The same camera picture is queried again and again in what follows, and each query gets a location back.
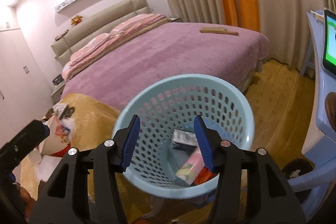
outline pink package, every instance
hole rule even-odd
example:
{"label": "pink package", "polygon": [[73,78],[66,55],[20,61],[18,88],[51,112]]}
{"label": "pink package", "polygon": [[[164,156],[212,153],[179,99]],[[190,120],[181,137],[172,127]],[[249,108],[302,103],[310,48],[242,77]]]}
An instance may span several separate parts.
{"label": "pink package", "polygon": [[204,161],[199,147],[191,154],[187,162],[176,172],[176,176],[188,184],[192,184],[204,168]]}

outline tablet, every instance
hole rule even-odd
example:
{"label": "tablet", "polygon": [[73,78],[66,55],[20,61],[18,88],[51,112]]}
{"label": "tablet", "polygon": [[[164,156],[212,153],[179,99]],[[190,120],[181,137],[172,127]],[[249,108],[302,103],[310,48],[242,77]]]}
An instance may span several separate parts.
{"label": "tablet", "polygon": [[336,76],[336,14],[324,10],[324,53],[323,67]]}

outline laundry basket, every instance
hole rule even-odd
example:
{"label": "laundry basket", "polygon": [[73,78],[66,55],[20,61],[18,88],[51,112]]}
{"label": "laundry basket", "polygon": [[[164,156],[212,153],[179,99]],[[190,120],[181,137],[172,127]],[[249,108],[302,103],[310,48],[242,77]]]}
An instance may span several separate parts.
{"label": "laundry basket", "polygon": [[113,131],[126,128],[132,116],[141,120],[139,138],[125,177],[141,190],[162,198],[188,199],[217,187],[218,176],[191,187],[175,183],[168,162],[174,129],[194,132],[201,115],[222,139],[248,150],[254,138],[254,119],[244,95],[228,82],[209,75],[178,75],[139,93],[121,112]]}

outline basket rim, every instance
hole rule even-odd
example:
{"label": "basket rim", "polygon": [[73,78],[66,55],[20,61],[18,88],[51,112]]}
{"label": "basket rim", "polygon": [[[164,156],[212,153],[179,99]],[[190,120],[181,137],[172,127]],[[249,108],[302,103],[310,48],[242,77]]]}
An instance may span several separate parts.
{"label": "basket rim", "polygon": [[[250,140],[248,141],[247,145],[243,147],[243,149],[249,150],[251,148],[251,145],[254,139],[254,116],[253,116],[253,112],[252,112],[249,102],[247,101],[243,93],[241,93],[235,86],[233,86],[229,82],[223,79],[217,78],[215,76],[203,75],[203,74],[183,74],[183,75],[172,76],[172,77],[168,77],[166,79],[160,80],[150,85],[149,87],[145,88],[138,95],[136,95],[120,113],[114,125],[114,128],[113,128],[112,138],[114,137],[117,130],[121,129],[121,123],[124,117],[127,115],[127,113],[129,112],[133,104],[137,100],[139,100],[139,98],[141,98],[145,93],[147,93],[151,89],[156,88],[157,86],[160,86],[168,81],[181,79],[181,78],[200,78],[200,79],[216,81],[219,84],[222,84],[226,86],[227,88],[231,89],[236,94],[241,104],[243,105],[244,111],[246,113],[246,117],[247,117],[245,121],[246,130],[250,132],[249,134]],[[188,199],[188,198],[194,198],[194,197],[203,195],[205,193],[208,193],[217,187],[218,177],[219,177],[219,176],[216,176],[213,179],[205,183],[202,183],[200,185],[172,189],[172,188],[165,188],[165,187],[153,185],[152,183],[149,183],[141,179],[138,175],[135,175],[135,172],[132,171],[130,168],[127,168],[126,172],[124,172],[123,175],[130,183],[132,183],[134,186],[136,186],[137,188],[139,188],[140,190],[148,194],[155,195],[155,196],[162,197],[162,198],[172,198],[172,199]]]}

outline bed headboard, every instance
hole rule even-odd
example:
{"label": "bed headboard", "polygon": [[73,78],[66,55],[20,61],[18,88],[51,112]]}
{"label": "bed headboard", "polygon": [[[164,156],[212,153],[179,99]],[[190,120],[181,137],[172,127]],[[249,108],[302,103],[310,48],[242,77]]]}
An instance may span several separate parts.
{"label": "bed headboard", "polygon": [[74,26],[51,47],[56,59],[64,66],[70,61],[71,54],[84,47],[101,33],[110,32],[115,26],[139,14],[151,13],[147,0],[124,0],[108,7],[95,15],[85,18]]}

